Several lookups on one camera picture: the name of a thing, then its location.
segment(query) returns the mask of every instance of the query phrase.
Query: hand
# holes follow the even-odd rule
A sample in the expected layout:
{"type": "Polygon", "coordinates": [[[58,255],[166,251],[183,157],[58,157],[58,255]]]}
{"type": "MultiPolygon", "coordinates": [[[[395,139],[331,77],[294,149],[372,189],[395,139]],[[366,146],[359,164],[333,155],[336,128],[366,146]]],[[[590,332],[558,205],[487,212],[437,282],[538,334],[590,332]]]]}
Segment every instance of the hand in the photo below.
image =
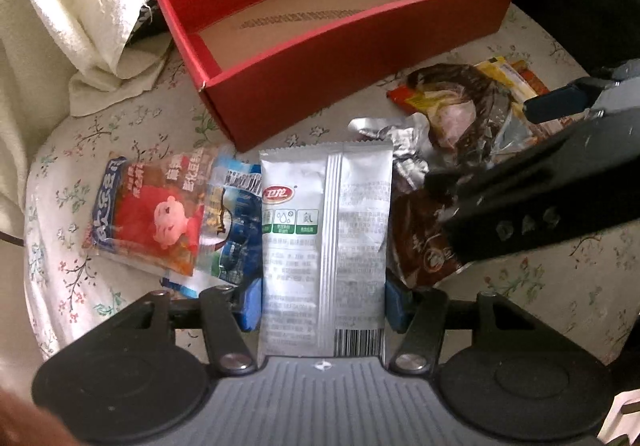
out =
{"type": "Polygon", "coordinates": [[[0,390],[0,446],[80,446],[46,410],[0,390]]]}

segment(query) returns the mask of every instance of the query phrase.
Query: white towel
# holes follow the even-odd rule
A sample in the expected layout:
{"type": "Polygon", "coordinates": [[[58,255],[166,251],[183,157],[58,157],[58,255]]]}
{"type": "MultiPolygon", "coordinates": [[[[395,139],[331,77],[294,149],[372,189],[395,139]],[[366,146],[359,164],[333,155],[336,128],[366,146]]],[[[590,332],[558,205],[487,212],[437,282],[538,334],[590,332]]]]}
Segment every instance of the white towel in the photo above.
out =
{"type": "Polygon", "coordinates": [[[31,0],[57,45],[78,69],[69,82],[70,111],[84,116],[153,87],[170,44],[168,33],[125,48],[143,0],[31,0]]]}
{"type": "Polygon", "coordinates": [[[29,0],[0,0],[0,232],[22,238],[29,165],[69,114],[74,73],[29,0]]]}

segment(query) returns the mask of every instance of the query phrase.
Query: blue packaging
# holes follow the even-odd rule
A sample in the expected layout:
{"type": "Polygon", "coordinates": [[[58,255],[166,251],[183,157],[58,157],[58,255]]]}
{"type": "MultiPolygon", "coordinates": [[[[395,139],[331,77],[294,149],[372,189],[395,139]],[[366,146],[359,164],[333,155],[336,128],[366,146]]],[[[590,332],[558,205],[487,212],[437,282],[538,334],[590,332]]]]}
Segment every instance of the blue packaging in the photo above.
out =
{"type": "Polygon", "coordinates": [[[262,275],[262,174],[221,155],[212,167],[198,256],[190,278],[168,272],[162,285],[189,298],[220,283],[240,285],[262,275]]]}
{"type": "Polygon", "coordinates": [[[92,212],[92,240],[97,246],[112,253],[115,251],[113,246],[113,214],[115,213],[116,194],[127,166],[127,158],[124,156],[109,160],[92,212]]]}

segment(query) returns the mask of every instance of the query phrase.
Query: bed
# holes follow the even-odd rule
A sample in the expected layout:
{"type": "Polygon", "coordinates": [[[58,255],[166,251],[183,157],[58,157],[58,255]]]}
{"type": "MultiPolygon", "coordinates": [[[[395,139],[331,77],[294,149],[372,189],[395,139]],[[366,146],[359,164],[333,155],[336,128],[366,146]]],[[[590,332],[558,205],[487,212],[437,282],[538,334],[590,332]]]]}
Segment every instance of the bed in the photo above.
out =
{"type": "MultiPolygon", "coordinates": [[[[586,73],[560,43],[512,5],[494,35],[439,55],[436,62],[476,63],[493,55],[525,60],[553,89],[586,73]]],[[[350,139],[357,116],[399,115],[386,99],[399,72],[321,110],[262,147],[350,139]]],[[[160,278],[82,249],[90,211],[110,152],[152,161],[225,141],[201,104],[177,51],[155,88],[97,115],[67,118],[31,167],[26,194],[25,292],[31,325],[44,357],[57,352],[148,291],[160,278]]],[[[257,161],[257,150],[240,155],[257,161]]],[[[638,315],[640,223],[472,264],[440,286],[453,298],[494,291],[587,349],[615,359],[638,315]]],[[[177,342],[205,359],[197,331],[177,342]]]]}

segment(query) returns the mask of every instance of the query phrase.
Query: weilong snack packet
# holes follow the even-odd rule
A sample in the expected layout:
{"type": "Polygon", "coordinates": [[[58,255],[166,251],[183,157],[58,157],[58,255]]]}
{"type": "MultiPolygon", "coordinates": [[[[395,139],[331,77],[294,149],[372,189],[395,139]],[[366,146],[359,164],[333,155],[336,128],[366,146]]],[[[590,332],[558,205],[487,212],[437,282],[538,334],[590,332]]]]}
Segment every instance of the weilong snack packet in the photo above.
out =
{"type": "Polygon", "coordinates": [[[264,150],[258,355],[379,356],[388,141],[264,150]]]}

